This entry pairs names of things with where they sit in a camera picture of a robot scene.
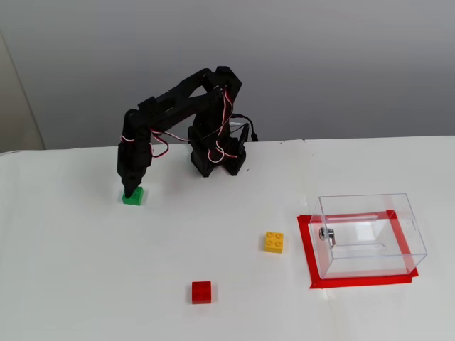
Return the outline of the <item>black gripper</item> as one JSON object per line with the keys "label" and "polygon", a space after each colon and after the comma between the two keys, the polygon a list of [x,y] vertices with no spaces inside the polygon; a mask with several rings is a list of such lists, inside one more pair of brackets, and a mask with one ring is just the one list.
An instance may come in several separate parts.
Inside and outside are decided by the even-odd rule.
{"label": "black gripper", "polygon": [[[146,169],[151,165],[150,153],[118,153],[117,173],[121,176],[124,195],[131,197],[141,185]],[[138,173],[140,176],[129,176]]]}

